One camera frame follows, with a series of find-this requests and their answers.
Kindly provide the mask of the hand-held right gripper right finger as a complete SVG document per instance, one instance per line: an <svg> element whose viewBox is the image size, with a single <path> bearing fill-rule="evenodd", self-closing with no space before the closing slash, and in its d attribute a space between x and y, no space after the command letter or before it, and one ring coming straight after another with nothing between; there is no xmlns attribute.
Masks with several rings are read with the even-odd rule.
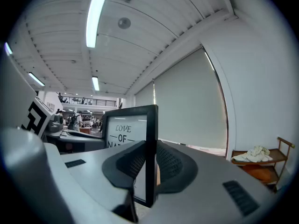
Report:
<svg viewBox="0 0 299 224"><path fill-rule="evenodd" d="M161 183L142 224L253 224L275 196L225 158L157 142Z"/></svg>

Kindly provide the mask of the wide grey roller blind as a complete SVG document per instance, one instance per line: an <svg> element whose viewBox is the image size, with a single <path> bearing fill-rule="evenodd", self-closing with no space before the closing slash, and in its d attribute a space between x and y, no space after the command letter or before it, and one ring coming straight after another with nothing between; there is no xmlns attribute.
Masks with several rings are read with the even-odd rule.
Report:
<svg viewBox="0 0 299 224"><path fill-rule="evenodd" d="M203 49L169 68L154 84L160 139L204 148L226 148L223 99Z"/></svg>

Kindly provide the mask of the black framed nature picture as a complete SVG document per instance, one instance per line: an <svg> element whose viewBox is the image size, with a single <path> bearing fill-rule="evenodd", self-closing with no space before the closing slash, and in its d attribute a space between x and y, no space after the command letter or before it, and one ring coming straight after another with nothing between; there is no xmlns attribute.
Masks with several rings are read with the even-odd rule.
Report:
<svg viewBox="0 0 299 224"><path fill-rule="evenodd" d="M145 163L135 178L134 198L139 204L150 208L156 200L158 106L145 105L106 112L102 138L105 148L145 141Z"/></svg>

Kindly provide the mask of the narrow grey roller blind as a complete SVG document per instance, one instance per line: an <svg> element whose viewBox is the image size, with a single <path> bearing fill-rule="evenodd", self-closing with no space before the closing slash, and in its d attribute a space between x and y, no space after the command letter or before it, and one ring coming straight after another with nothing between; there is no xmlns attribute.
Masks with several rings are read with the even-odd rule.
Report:
<svg viewBox="0 0 299 224"><path fill-rule="evenodd" d="M145 106L153 104L155 104L154 83L151 82L135 95L135 105Z"/></svg>

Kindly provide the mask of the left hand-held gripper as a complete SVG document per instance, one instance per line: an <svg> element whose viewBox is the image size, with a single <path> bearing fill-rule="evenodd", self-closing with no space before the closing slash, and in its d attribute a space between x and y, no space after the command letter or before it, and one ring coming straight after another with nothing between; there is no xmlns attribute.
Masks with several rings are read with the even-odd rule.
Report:
<svg viewBox="0 0 299 224"><path fill-rule="evenodd" d="M103 224L105 211L70 174L41 134L51 113L0 51L0 205L14 224ZM98 143L98 136L64 129L64 142Z"/></svg>

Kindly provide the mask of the crumpled white cloth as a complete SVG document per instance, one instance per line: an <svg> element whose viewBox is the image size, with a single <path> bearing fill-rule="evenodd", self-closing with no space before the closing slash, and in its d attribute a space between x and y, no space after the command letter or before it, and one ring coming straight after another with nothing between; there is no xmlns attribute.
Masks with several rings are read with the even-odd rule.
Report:
<svg viewBox="0 0 299 224"><path fill-rule="evenodd" d="M232 159L238 162L253 162L253 163L273 160L273 158L270 157L270 150L266 149L263 146L254 146L253 149L250 149L243 154L234 155Z"/></svg>

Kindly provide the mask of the wooden shelf trolley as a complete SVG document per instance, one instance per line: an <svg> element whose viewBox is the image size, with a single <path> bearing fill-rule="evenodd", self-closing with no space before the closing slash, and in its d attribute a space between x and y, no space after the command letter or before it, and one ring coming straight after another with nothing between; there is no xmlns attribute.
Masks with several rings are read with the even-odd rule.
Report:
<svg viewBox="0 0 299 224"><path fill-rule="evenodd" d="M276 193L278 190L278 184L286 167L286 163L289 158L290 150L295 148L295 145L291 142L277 137L278 147L270 150L270 157L272 161L266 162L238 162L231 158L231 162L241 168L250 176L256 178L262 184L264 184L272 192ZM247 151L232 151L232 157L234 155L243 154Z"/></svg>

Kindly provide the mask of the black mezzanine railing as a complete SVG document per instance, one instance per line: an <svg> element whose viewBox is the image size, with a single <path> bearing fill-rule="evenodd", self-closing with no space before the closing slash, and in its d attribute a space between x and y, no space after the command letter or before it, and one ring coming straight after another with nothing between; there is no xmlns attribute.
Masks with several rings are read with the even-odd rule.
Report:
<svg viewBox="0 0 299 224"><path fill-rule="evenodd" d="M116 100L110 99L98 99L98 98L86 98L86 97L72 97L72 96L63 96L62 104L70 104L70 105L93 105L93 106L108 106L108 107L116 107Z"/></svg>

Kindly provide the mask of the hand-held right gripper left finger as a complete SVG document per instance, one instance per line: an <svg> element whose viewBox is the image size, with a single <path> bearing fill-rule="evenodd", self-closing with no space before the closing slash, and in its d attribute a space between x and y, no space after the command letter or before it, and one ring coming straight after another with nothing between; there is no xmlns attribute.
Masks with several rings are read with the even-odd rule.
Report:
<svg viewBox="0 0 299 224"><path fill-rule="evenodd" d="M133 196L115 187L103 174L106 159L129 145L83 153L63 154L45 143L51 176L73 224L136 224Z"/></svg>

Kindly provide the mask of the round grey ceiling fixture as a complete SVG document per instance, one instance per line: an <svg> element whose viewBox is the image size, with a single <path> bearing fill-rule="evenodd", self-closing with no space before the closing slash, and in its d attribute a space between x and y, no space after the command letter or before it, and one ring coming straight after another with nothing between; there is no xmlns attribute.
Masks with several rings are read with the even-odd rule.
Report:
<svg viewBox="0 0 299 224"><path fill-rule="evenodd" d="M118 20L118 27L120 29L128 29L131 26L131 21L129 18L123 17Z"/></svg>

